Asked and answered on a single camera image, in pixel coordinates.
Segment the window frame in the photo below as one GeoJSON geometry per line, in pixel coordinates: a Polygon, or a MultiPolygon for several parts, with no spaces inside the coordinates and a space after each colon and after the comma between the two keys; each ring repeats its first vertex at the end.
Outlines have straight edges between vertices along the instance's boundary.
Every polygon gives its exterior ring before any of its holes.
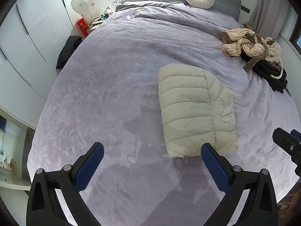
{"type": "Polygon", "coordinates": [[[301,55],[301,48],[297,44],[297,41],[298,41],[298,38],[299,38],[300,35],[301,35],[301,19],[298,18],[297,22],[296,22],[296,25],[294,27],[293,33],[290,36],[289,42],[294,46],[294,48],[301,55]]]}

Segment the metal screw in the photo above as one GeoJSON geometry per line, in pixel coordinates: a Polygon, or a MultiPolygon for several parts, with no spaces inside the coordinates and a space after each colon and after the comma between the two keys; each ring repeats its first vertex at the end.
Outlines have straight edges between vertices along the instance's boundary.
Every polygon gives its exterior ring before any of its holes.
{"type": "Polygon", "coordinates": [[[264,175],[268,175],[268,170],[264,168],[264,169],[262,170],[262,173],[263,173],[264,175]]]}
{"type": "Polygon", "coordinates": [[[240,172],[241,171],[241,167],[240,166],[234,166],[233,170],[236,172],[240,172]]]}
{"type": "Polygon", "coordinates": [[[71,169],[71,166],[70,166],[70,165],[64,166],[64,171],[69,171],[70,169],[71,169]]]}
{"type": "Polygon", "coordinates": [[[36,174],[41,174],[42,171],[43,171],[43,169],[42,169],[42,168],[39,168],[38,170],[36,170],[36,174]]]}

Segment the folded puffer jacket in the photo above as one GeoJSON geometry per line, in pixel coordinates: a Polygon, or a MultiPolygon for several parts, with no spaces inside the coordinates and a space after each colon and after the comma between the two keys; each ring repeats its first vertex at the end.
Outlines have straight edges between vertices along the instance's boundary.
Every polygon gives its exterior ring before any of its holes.
{"type": "Polygon", "coordinates": [[[233,93],[210,72],[175,63],[162,67],[159,99],[170,157],[200,155],[204,143],[218,153],[238,150],[233,93]]]}

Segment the black bag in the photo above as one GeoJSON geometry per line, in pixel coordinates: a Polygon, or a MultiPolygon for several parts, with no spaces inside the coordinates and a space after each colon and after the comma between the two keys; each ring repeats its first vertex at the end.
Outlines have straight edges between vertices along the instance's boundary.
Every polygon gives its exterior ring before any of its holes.
{"type": "Polygon", "coordinates": [[[58,56],[58,64],[57,69],[63,69],[66,65],[67,61],[74,53],[74,51],[78,48],[78,46],[82,43],[81,36],[69,36],[65,46],[63,47],[60,55],[58,56]]]}

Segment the curtain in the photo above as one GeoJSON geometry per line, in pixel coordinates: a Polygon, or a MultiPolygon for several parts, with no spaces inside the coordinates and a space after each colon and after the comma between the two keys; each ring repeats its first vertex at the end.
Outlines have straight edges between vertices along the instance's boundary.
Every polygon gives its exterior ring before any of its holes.
{"type": "Polygon", "coordinates": [[[254,9],[250,25],[262,37],[277,38],[288,12],[287,0],[259,0],[254,9]]]}

